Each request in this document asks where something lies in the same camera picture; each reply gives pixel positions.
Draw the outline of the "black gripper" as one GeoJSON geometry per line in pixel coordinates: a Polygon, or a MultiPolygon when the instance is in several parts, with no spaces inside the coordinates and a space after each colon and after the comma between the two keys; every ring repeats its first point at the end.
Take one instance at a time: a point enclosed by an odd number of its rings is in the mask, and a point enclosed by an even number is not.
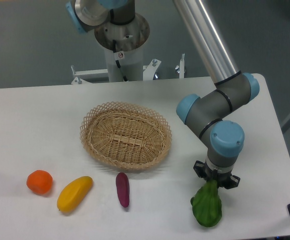
{"type": "Polygon", "coordinates": [[[206,182],[215,180],[218,188],[233,189],[238,187],[241,178],[232,175],[233,166],[220,167],[210,162],[197,160],[193,166],[197,176],[206,182]]]}

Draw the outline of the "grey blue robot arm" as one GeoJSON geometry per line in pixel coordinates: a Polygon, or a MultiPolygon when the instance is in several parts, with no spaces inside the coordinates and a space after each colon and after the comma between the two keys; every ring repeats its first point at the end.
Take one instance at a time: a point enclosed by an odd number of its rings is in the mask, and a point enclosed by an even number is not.
{"type": "MultiPolygon", "coordinates": [[[[245,134],[239,124],[226,120],[226,116],[253,100],[260,85],[232,60],[202,0],[176,0],[174,5],[215,85],[208,95],[190,94],[176,107],[181,121],[207,147],[206,160],[197,161],[193,168],[198,177],[232,189],[240,182],[232,169],[245,134]]],[[[107,70],[111,82],[143,80],[139,60],[125,62],[126,54],[139,49],[150,33],[148,22],[136,13],[133,0],[71,0],[65,7],[77,31],[94,31],[98,43],[109,51],[107,70]]]]}

